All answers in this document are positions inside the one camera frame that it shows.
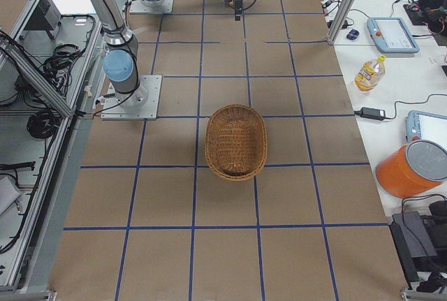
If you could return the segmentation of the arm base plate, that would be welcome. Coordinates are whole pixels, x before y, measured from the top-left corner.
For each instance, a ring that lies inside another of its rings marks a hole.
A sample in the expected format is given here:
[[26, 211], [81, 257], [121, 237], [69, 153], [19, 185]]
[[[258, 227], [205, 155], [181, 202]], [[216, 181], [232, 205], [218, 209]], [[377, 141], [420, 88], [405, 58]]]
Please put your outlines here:
[[108, 93], [112, 97], [106, 98], [105, 110], [100, 113], [103, 120], [155, 120], [158, 115], [161, 94], [161, 75], [141, 75], [140, 86], [128, 98], [117, 94], [110, 82]]
[[130, 14], [166, 15], [171, 14], [174, 0], [131, 0]]

